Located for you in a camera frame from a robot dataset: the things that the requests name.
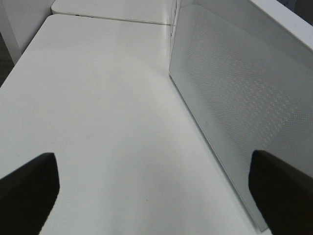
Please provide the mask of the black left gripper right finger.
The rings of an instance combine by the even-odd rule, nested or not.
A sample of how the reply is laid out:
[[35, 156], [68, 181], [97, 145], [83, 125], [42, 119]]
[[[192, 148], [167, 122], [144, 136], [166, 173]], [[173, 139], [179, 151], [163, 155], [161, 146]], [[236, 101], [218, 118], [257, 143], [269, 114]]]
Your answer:
[[313, 233], [313, 179], [264, 151], [252, 153], [248, 188], [274, 235]]

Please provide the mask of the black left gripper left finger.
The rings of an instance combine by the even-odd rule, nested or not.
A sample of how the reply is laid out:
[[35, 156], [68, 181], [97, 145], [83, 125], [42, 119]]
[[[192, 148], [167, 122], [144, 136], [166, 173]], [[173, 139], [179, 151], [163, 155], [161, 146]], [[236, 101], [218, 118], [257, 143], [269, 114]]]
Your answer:
[[43, 153], [0, 180], [0, 233], [38, 235], [60, 191], [54, 153]]

